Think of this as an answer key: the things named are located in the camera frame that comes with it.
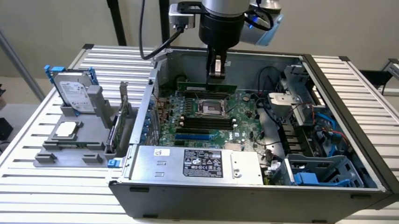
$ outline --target warning label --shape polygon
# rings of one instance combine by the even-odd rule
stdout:
[[[185,176],[223,178],[221,151],[186,149],[183,162]]]

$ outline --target hard drive label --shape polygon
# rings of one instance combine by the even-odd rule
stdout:
[[[82,113],[94,113],[95,109],[85,85],[79,82],[62,81],[61,87],[71,107]]]
[[[222,151],[185,150],[183,174],[223,178]]]

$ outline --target cpu socket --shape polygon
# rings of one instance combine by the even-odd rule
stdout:
[[[201,100],[199,113],[205,115],[225,115],[225,100]]]

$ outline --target blue light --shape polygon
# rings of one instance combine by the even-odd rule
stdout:
[[[258,16],[255,16],[253,21],[254,21],[254,22],[258,22],[258,19],[259,19],[259,17],[258,17]]]

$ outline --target white floor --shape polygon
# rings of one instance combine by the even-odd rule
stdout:
[[[49,79],[37,79],[45,94],[47,95],[53,89],[53,84]],[[9,104],[39,104],[33,90],[29,87],[25,79],[21,77],[0,77],[2,89],[7,90],[3,98]]]

